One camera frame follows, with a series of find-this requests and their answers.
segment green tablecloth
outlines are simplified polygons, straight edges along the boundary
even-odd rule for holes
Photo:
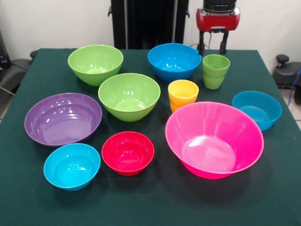
[[[230,105],[244,90],[263,91],[280,101],[283,115],[263,133],[263,155],[249,170],[214,181],[188,172],[165,140],[165,122],[171,114],[167,84],[155,78],[148,51],[124,50],[120,73],[155,78],[161,86],[160,100],[147,117],[133,123],[119,121],[102,107],[102,122],[86,143],[101,151],[117,132],[141,132],[155,145],[153,162],[131,178],[119,176],[102,162],[93,182],[78,192],[50,185],[43,164],[53,149],[26,135],[24,118],[36,102],[58,93],[79,92],[98,100],[97,88],[80,81],[68,67],[71,52],[38,51],[0,124],[0,225],[301,225],[301,133],[257,51],[228,51],[231,67],[218,90],[204,87],[201,66],[192,78],[200,87],[198,101]]]

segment white floor tile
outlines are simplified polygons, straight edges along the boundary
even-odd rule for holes
[[[285,100],[286,104],[288,104],[288,100],[289,100],[289,96],[290,96],[290,90],[289,89],[284,89],[281,92],[283,99]],[[295,120],[301,120],[301,105],[297,105],[295,103],[295,100],[293,98],[294,96],[294,91],[292,93],[292,100],[290,105],[288,106],[288,108],[290,109],[293,117],[295,118]]]
[[[5,105],[3,105],[3,107],[0,109],[0,119],[3,119],[3,117],[5,116],[5,114],[6,114],[6,112],[8,111],[8,108],[9,108],[9,106],[10,106],[12,100],[13,100],[13,97],[11,97],[11,98],[8,100],[8,102],[7,102]]]

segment bowl rim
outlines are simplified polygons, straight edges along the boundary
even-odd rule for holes
[[[224,59],[227,59],[227,61],[229,62],[229,65],[226,66],[226,67],[223,67],[223,68],[213,68],[213,67],[210,67],[209,65],[207,65],[206,63],[204,63],[204,60],[207,58],[207,57],[212,57],[212,56],[219,56],[221,58],[224,58]],[[205,65],[206,67],[210,68],[210,69],[214,69],[214,70],[225,70],[227,68],[230,68],[231,66],[231,61],[226,57],[226,56],[223,56],[223,55],[220,55],[220,54],[209,54],[205,57],[203,57],[203,65]]]
[[[169,71],[163,70],[162,68],[159,68],[159,67],[155,66],[155,65],[153,64],[153,62],[151,62],[151,60],[150,60],[150,54],[151,54],[152,51],[154,51],[155,49],[160,48],[161,46],[165,46],[165,45],[185,46],[185,47],[187,47],[187,48],[193,49],[193,50],[196,51],[197,54],[198,54],[198,51],[197,51],[196,49],[194,49],[193,47],[188,46],[188,45],[185,45],[185,44],[180,44],[180,43],[165,43],[165,44],[161,44],[161,45],[155,46],[154,48],[152,48],[152,49],[148,52],[148,54],[147,54],[147,59],[148,59],[149,63],[150,63],[153,67],[155,67],[155,68],[157,68],[157,69],[159,69],[159,70],[162,70],[162,71],[164,71],[164,72],[169,72]],[[185,70],[185,71],[183,71],[183,72],[188,72],[188,71],[194,70],[194,69],[196,69],[196,68],[200,65],[200,63],[202,62],[202,56],[199,55],[199,54],[198,54],[198,56],[199,56],[199,61],[198,61],[197,65],[195,65],[195,66],[193,66],[192,68],[190,68],[189,70]]]
[[[139,169],[137,169],[137,170],[135,170],[135,171],[125,171],[125,170],[119,170],[119,169],[116,169],[116,168],[112,167],[110,164],[108,164],[107,161],[105,160],[105,158],[103,157],[104,146],[106,145],[106,143],[110,142],[110,140],[111,140],[113,137],[119,136],[119,135],[121,135],[121,134],[129,134],[129,133],[141,135],[143,138],[145,138],[146,140],[148,140],[148,141],[151,143],[152,156],[151,156],[150,160],[149,160],[145,165],[143,165],[142,167],[140,167]],[[111,168],[112,170],[118,171],[118,172],[122,172],[122,173],[139,172],[139,171],[143,170],[144,168],[146,168],[146,167],[151,163],[151,161],[154,159],[154,156],[155,156],[155,147],[154,147],[154,144],[153,144],[153,142],[151,141],[151,139],[149,139],[146,135],[144,135],[144,134],[142,134],[142,133],[138,133],[138,132],[134,132],[134,131],[123,131],[123,132],[114,134],[113,136],[109,137],[109,138],[104,142],[103,147],[102,147],[102,159],[103,159],[104,163],[105,163],[109,168]]]
[[[76,71],[76,72],[78,72],[78,73],[86,74],[86,73],[84,73],[84,72],[80,72],[80,71],[74,69],[74,67],[72,67],[72,66],[70,65],[70,58],[71,58],[71,56],[72,56],[74,53],[80,51],[81,49],[88,48],[88,47],[92,47],[92,46],[99,46],[99,47],[101,47],[101,46],[106,46],[106,47],[109,47],[109,48],[111,48],[111,49],[117,50],[117,52],[119,52],[119,53],[121,54],[122,59],[121,59],[120,64],[118,64],[118,66],[114,67],[113,69],[111,69],[110,71],[107,71],[107,72],[114,71],[115,69],[117,69],[118,67],[120,67],[120,66],[122,65],[123,60],[124,60],[124,57],[123,57],[122,52],[121,52],[119,49],[117,49],[117,48],[115,48],[115,47],[113,47],[113,46],[109,46],[109,45],[95,44],[95,45],[87,45],[87,46],[80,47],[80,48],[74,50],[72,53],[70,53],[70,55],[68,56],[68,65],[69,65],[69,67],[70,67],[72,70],[74,70],[74,71]],[[87,75],[104,74],[104,73],[90,73],[90,74],[87,74]]]
[[[95,130],[98,128],[98,126],[99,126],[99,124],[100,124],[100,122],[101,122],[101,120],[102,120],[102,117],[103,117],[103,111],[102,111],[102,108],[100,107],[99,103],[98,103],[94,98],[92,98],[92,97],[90,97],[90,96],[88,96],[88,95],[85,95],[85,94],[81,94],[81,93],[59,93],[59,94],[55,94],[55,95],[52,95],[52,96],[49,96],[49,97],[46,97],[46,98],[40,100],[40,101],[37,102],[34,106],[32,106],[32,107],[29,109],[29,111],[27,112],[27,114],[26,114],[26,116],[25,116],[25,119],[24,119],[24,128],[25,128],[25,131],[26,131],[27,135],[28,135],[33,141],[35,141],[35,142],[37,142],[37,143],[39,143],[39,144],[41,144],[41,145],[48,146],[48,147],[59,147],[59,146],[64,146],[64,145],[69,145],[69,144],[70,144],[70,143],[63,143],[63,144],[58,144],[58,145],[52,145],[52,144],[47,144],[47,143],[40,142],[40,141],[38,141],[37,139],[35,139],[33,136],[31,136],[30,133],[29,133],[29,131],[28,131],[27,128],[26,128],[26,119],[28,118],[29,113],[30,113],[30,112],[31,112],[38,104],[40,104],[41,102],[43,102],[43,101],[45,101],[45,100],[47,100],[47,99],[50,99],[50,98],[53,98],[53,97],[56,97],[56,96],[66,95],[66,94],[71,94],[71,95],[81,95],[81,96],[85,96],[85,97],[91,99],[92,101],[95,101],[95,103],[97,103],[97,106],[99,106],[99,110],[100,110],[100,114],[101,114],[100,117],[99,117],[98,122],[96,123],[95,128],[94,128],[87,136],[85,136],[85,137],[83,137],[83,138],[81,138],[81,139],[75,140],[74,142],[72,142],[72,144],[73,144],[73,143],[77,143],[77,142],[79,142],[79,141],[81,141],[81,140],[84,140],[84,139],[88,138],[88,137],[89,137],[90,135],[92,135],[92,134],[95,132]]]
[[[61,149],[64,149],[64,148],[66,148],[67,146],[71,146],[71,145],[72,145],[72,146],[88,146],[91,150],[95,151],[95,153],[96,153],[97,156],[98,156],[98,160],[99,160],[99,164],[98,164],[98,166],[96,167],[97,170],[95,170],[95,173],[93,174],[93,176],[91,176],[87,181],[85,181],[84,183],[81,183],[81,184],[79,184],[79,185],[76,185],[76,186],[58,186],[58,185],[55,185],[54,183],[52,183],[52,182],[46,177],[46,174],[45,174],[45,165],[46,165],[47,161],[49,161],[49,158],[50,158],[52,155],[55,154],[55,152],[58,152],[58,151],[60,151]],[[85,183],[89,182],[90,180],[92,180],[92,179],[96,176],[96,174],[98,173],[99,168],[100,168],[100,165],[101,165],[101,158],[100,158],[100,155],[99,155],[98,151],[97,151],[95,148],[93,148],[91,145],[87,145],[87,144],[83,144],[83,143],[73,143],[73,144],[64,145],[64,146],[61,146],[61,147],[55,149],[55,150],[47,157],[47,159],[45,160],[44,167],[43,167],[43,173],[44,173],[44,177],[46,178],[46,180],[47,180],[50,184],[52,184],[53,186],[58,187],[58,188],[61,188],[61,189],[71,189],[71,188],[80,187],[80,186],[84,185]]]
[[[262,121],[263,123],[265,123],[265,122],[275,122],[275,121],[277,121],[277,120],[281,117],[281,115],[282,115],[282,106],[281,106],[281,104],[279,103],[279,101],[277,101],[277,100],[276,100],[274,97],[272,97],[271,95],[266,94],[266,93],[263,93],[263,92],[260,92],[260,91],[246,90],[246,91],[237,93],[237,94],[233,97],[233,99],[232,99],[232,106],[233,106],[233,107],[235,107],[235,106],[234,106],[234,101],[237,99],[237,97],[240,96],[241,94],[245,94],[245,93],[257,93],[257,94],[264,95],[264,96],[266,96],[266,97],[269,97],[276,105],[279,106],[280,114],[279,114],[276,118],[274,118],[274,119],[272,119],[272,120],[270,120],[270,121]]]
[[[197,169],[197,170],[203,171],[203,172],[213,173],[213,174],[219,174],[219,175],[224,175],[224,174],[234,174],[234,173],[242,172],[242,171],[244,171],[244,170],[250,168],[251,166],[253,166],[253,165],[260,159],[260,157],[261,157],[261,155],[262,155],[262,153],[263,153],[263,149],[264,149],[264,138],[263,138],[262,131],[260,130],[260,128],[259,128],[259,126],[257,125],[257,123],[256,123],[249,115],[247,115],[246,113],[242,112],[241,110],[239,110],[239,109],[237,109],[237,108],[235,108],[235,107],[232,107],[232,106],[227,105],[227,104],[219,103],[219,102],[213,102],[213,101],[195,102],[195,103],[192,103],[192,104],[183,106],[183,107],[179,108],[177,111],[175,111],[174,113],[172,113],[171,116],[168,118],[168,120],[167,120],[167,122],[166,122],[166,126],[165,126],[165,138],[166,138],[166,140],[167,140],[167,143],[168,143],[169,148],[172,150],[172,152],[175,154],[175,156],[178,157],[178,159],[180,159],[182,162],[184,162],[185,164],[187,164],[186,161],[184,161],[182,157],[180,157],[178,154],[176,154],[176,153],[174,152],[173,148],[171,147],[170,141],[169,141],[168,136],[167,136],[167,125],[170,123],[172,116],[174,116],[177,112],[182,111],[183,109],[185,109],[185,108],[187,108],[187,107],[189,107],[189,106],[191,106],[191,105],[205,105],[205,104],[212,104],[212,103],[217,104],[217,105],[224,105],[224,106],[227,106],[227,107],[229,107],[229,108],[232,108],[234,111],[237,111],[237,112],[239,112],[240,114],[245,115],[245,117],[247,117],[247,118],[253,123],[253,125],[257,128],[257,131],[258,131],[258,133],[259,133],[260,136],[261,136],[261,150],[260,150],[260,153],[259,153],[259,155],[257,156],[257,158],[256,158],[251,164],[249,164],[249,165],[247,165],[246,167],[243,167],[243,168],[241,168],[241,169],[233,170],[233,171],[229,171],[229,172],[214,172],[214,171],[209,171],[209,170],[204,170],[204,169],[201,169],[201,168],[197,168],[197,167],[191,166],[191,165],[189,165],[189,164],[188,164],[188,165],[191,166],[191,167],[193,167],[193,168],[195,168],[195,169]]]
[[[143,77],[146,77],[147,79],[150,79],[151,81],[153,81],[153,82],[156,84],[156,86],[158,87],[158,89],[159,89],[158,97],[156,98],[156,100],[155,100],[154,102],[152,102],[150,105],[148,105],[148,106],[146,106],[146,107],[144,107],[144,108],[142,108],[142,109],[135,110],[135,111],[122,111],[122,110],[117,110],[117,109],[112,108],[112,107],[108,106],[107,104],[105,104],[105,103],[103,102],[102,98],[101,98],[100,95],[99,95],[99,92],[100,92],[100,89],[102,88],[102,86],[103,86],[104,84],[106,84],[106,82],[110,81],[111,79],[114,79],[114,78],[117,78],[117,77],[120,77],[120,76],[124,76],[124,75],[127,75],[127,74],[133,74],[133,75],[143,76]],[[159,84],[158,84],[154,79],[152,79],[151,77],[149,77],[149,76],[147,76],[147,75],[139,74],[139,73],[122,73],[122,74],[117,74],[117,75],[114,75],[114,76],[112,76],[112,77],[106,79],[106,80],[100,85],[100,87],[98,88],[97,94],[98,94],[98,98],[99,98],[100,102],[101,102],[106,108],[110,108],[110,109],[112,109],[112,110],[114,110],[114,111],[116,111],[116,112],[121,112],[121,113],[135,113],[135,112],[141,112],[141,111],[144,111],[145,109],[148,109],[148,108],[152,107],[153,105],[155,105],[155,104],[158,102],[158,100],[160,99],[160,96],[161,96],[161,88],[160,88]]]
[[[190,97],[179,97],[179,96],[173,94],[173,93],[170,91],[170,85],[171,85],[172,83],[176,82],[176,81],[184,81],[184,82],[191,83],[194,87],[197,87],[197,90],[198,90],[198,91],[196,92],[195,95],[192,95],[192,96],[190,96]],[[198,93],[199,93],[199,87],[198,87],[198,85],[195,84],[193,81],[186,80],[186,79],[178,79],[178,80],[172,81],[172,82],[168,85],[167,91],[168,91],[169,94],[171,94],[172,96],[174,96],[174,97],[176,97],[176,98],[180,98],[180,99],[191,99],[191,98],[194,98],[194,97],[197,97],[197,96],[198,96]]]

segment magenta bowl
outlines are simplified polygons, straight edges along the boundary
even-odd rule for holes
[[[263,135],[247,114],[229,105],[197,102],[166,123],[169,147],[193,174],[220,179],[246,170],[263,152]]]
[[[93,134],[102,119],[97,101],[80,93],[47,97],[25,117],[25,130],[34,141],[58,147],[82,141]]]

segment purple bowl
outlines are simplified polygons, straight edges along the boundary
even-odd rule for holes
[[[57,147],[88,138],[99,126],[102,114],[93,98],[80,93],[62,93],[33,106],[24,125],[31,139]]]

